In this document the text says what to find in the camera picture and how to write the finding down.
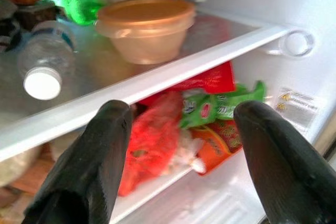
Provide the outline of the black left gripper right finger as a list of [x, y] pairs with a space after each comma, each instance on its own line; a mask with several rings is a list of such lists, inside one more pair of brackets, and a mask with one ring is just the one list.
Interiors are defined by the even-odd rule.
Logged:
[[294, 126], [259, 101], [234, 121], [270, 224], [336, 224], [336, 171]]

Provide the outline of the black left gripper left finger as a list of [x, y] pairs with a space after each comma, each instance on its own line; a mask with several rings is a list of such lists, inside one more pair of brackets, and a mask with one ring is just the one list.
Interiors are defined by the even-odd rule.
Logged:
[[109, 224], [132, 126], [132, 111], [105, 103], [57, 159], [22, 224]]

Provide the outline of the glass fridge shelf white trim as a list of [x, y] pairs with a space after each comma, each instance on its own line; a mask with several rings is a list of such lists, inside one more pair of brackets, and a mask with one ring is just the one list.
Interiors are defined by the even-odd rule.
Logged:
[[17, 50], [0, 54], [0, 162], [86, 125], [109, 100], [136, 103], [289, 32], [282, 25], [201, 10], [179, 55], [155, 65], [125, 61], [94, 26], [63, 20], [75, 37], [75, 62], [58, 97], [29, 96]]

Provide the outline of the beige food item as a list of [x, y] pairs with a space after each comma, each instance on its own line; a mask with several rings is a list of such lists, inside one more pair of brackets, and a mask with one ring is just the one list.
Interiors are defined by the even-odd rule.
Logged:
[[36, 146], [0, 162], [0, 188], [20, 178], [35, 163], [43, 146]]

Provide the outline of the orange red food packet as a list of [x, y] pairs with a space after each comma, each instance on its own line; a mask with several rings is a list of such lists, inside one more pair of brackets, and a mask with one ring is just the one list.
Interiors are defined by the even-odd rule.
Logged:
[[204, 176], [235, 155], [242, 143], [233, 120], [216, 120], [213, 123], [190, 129], [193, 139], [201, 140], [193, 169]]

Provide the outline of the red plastic bag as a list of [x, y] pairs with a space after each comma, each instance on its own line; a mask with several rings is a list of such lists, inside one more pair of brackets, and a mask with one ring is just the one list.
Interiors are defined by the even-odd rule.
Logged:
[[127, 196], [141, 183], [161, 176], [177, 150], [182, 106], [180, 93], [167, 92], [135, 119], [119, 196]]

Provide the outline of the green food packet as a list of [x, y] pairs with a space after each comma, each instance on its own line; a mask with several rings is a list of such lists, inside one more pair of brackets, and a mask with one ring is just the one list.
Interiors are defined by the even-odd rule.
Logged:
[[253, 90], [238, 84], [233, 92], [219, 94], [194, 94], [183, 99], [180, 127], [189, 129], [216, 120], [232, 120], [234, 109], [245, 101], [264, 101], [266, 85], [257, 81]]

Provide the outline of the white plastic bag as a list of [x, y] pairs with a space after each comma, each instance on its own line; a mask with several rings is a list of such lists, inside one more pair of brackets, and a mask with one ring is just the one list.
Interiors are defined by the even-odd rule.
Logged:
[[206, 166], [197, 153], [204, 146], [205, 141], [201, 138], [194, 138], [189, 130], [181, 129], [177, 149], [163, 170], [161, 175], [167, 175], [175, 172], [178, 168], [190, 167], [199, 174], [206, 172]]

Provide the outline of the clear water bottle white cap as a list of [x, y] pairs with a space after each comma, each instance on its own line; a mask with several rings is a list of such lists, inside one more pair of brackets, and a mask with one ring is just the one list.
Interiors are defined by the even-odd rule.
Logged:
[[71, 29], [58, 21], [37, 24], [18, 54], [24, 90], [37, 100], [56, 98], [73, 73], [76, 41]]

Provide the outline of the clear round shelf clip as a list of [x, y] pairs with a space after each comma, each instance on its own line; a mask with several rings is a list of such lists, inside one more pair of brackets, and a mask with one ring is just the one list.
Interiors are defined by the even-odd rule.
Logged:
[[293, 30], [262, 47], [269, 55], [303, 58], [314, 50], [314, 36], [305, 30]]

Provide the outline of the dark food pack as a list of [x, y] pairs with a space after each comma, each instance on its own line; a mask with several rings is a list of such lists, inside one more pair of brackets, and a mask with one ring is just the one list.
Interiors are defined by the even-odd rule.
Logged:
[[49, 0], [38, 1], [35, 5], [21, 5], [15, 12], [14, 17], [23, 29], [31, 31], [41, 22], [55, 20], [56, 6], [53, 1]]

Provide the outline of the dark grey bag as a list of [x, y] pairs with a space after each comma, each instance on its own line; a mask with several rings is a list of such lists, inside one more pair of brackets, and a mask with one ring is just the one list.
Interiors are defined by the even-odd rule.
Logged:
[[0, 0], [0, 53], [16, 48], [22, 39], [17, 11], [18, 6], [10, 0]]

